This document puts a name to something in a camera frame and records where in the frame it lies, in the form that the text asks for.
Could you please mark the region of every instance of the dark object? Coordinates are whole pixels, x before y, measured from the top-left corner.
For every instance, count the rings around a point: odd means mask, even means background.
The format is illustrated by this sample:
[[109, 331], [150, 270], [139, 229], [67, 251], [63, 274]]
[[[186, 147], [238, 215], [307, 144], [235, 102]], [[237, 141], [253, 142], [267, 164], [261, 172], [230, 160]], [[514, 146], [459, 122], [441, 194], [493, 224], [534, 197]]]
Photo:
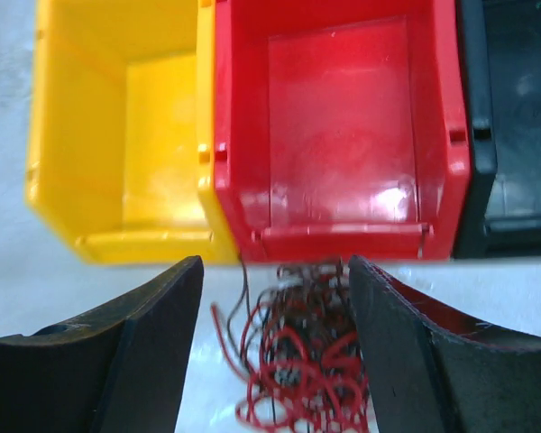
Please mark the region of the dark object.
[[458, 4], [473, 174], [454, 256], [541, 255], [541, 0]]
[[381, 433], [541, 433], [541, 338], [467, 316], [363, 258], [350, 268]]
[[0, 433], [172, 433], [202, 279], [187, 258], [34, 336], [0, 338]]

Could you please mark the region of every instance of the pile of cables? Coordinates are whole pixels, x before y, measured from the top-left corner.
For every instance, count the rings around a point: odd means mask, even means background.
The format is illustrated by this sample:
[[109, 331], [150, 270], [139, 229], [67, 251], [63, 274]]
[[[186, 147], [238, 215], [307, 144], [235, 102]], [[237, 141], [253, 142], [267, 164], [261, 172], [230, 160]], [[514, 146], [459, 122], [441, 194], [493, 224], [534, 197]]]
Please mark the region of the pile of cables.
[[[246, 383], [236, 418], [266, 432], [369, 431], [368, 380], [343, 263], [282, 266], [277, 276], [278, 286], [252, 308], [243, 267], [243, 292], [228, 319], [211, 306], [226, 361]], [[244, 303], [248, 316], [237, 342], [231, 322]], [[261, 419], [260, 406], [269, 404]]]

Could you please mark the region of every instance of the wire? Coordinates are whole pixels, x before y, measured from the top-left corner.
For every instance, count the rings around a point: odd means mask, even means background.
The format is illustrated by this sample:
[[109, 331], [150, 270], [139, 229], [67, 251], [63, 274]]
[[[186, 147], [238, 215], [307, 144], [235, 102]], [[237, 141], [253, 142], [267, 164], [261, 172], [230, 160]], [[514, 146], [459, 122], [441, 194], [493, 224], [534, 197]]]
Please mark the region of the wire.
[[[282, 266], [277, 276], [279, 286], [264, 290], [251, 309], [243, 264], [243, 290], [226, 321], [232, 351], [225, 343], [222, 313], [211, 306], [224, 357], [247, 384], [236, 418], [266, 432], [300, 431], [300, 422], [307, 432], [368, 431], [368, 379], [343, 263]], [[237, 344], [231, 324], [244, 303], [247, 320]], [[253, 350], [258, 351], [256, 360], [248, 357]], [[266, 401], [272, 417], [260, 419], [257, 408]], [[282, 411], [277, 412], [277, 405]]]

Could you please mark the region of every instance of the empty container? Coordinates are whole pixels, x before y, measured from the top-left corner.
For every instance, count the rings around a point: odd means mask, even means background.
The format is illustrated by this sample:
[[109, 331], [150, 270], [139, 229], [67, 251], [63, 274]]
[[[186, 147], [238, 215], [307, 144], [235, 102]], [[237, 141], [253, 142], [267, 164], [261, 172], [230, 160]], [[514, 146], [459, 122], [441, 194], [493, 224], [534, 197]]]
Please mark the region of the empty container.
[[40, 0], [30, 205], [98, 263], [236, 261], [212, 182], [208, 0]]
[[459, 14], [473, 176], [456, 257], [541, 254], [541, 1]]
[[215, 189], [242, 256], [448, 258], [470, 174], [454, 1], [216, 8]]

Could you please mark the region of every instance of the white surface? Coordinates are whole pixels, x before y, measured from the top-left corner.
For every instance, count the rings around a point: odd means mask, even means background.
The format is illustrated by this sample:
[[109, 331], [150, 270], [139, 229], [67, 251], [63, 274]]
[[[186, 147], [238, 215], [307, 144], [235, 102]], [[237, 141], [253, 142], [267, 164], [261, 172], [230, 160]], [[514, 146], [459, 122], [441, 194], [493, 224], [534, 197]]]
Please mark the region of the white surface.
[[[0, 336], [29, 335], [149, 280], [162, 267], [86, 266], [23, 204], [31, 95], [33, 0], [0, 0]], [[484, 320], [541, 336], [541, 261], [393, 265], [414, 287]], [[250, 271], [270, 285], [274, 270]], [[234, 404], [244, 387], [226, 368], [210, 320], [211, 301], [228, 311], [242, 284], [238, 268], [209, 268], [177, 432], [240, 431]]]

